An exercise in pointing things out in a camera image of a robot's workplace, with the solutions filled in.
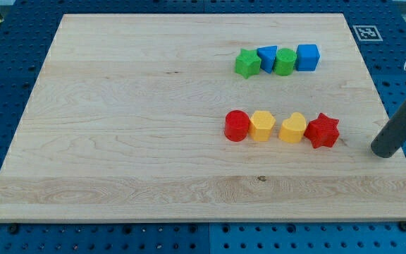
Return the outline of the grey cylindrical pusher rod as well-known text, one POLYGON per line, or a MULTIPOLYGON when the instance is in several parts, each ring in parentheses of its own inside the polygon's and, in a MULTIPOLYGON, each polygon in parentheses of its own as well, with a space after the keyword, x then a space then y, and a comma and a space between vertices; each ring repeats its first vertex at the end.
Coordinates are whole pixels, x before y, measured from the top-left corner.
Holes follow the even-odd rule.
POLYGON ((406 141, 406 100, 392 115, 371 143, 372 152, 382 158, 392 157, 406 141))

